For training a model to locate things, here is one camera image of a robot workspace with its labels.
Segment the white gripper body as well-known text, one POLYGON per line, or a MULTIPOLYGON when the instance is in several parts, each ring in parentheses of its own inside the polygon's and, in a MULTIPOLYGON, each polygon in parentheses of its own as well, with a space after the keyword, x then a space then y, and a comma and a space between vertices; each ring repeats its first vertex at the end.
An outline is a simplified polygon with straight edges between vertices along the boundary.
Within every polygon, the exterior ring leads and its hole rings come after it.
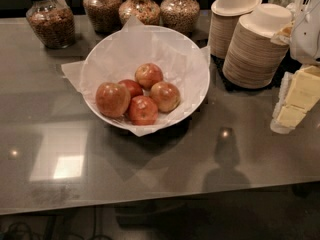
POLYGON ((320 0, 310 1, 296 18, 290 37, 290 55, 301 64, 320 64, 320 0))

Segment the yellow-padded gripper finger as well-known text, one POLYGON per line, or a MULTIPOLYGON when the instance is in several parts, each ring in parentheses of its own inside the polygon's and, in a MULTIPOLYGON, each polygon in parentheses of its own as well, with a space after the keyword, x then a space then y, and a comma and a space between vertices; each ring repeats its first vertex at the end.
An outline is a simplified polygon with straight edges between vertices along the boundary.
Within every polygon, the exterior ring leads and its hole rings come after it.
POLYGON ((288 134, 320 100, 320 67, 307 65, 295 73, 286 72, 278 98, 270 128, 273 132, 288 134))

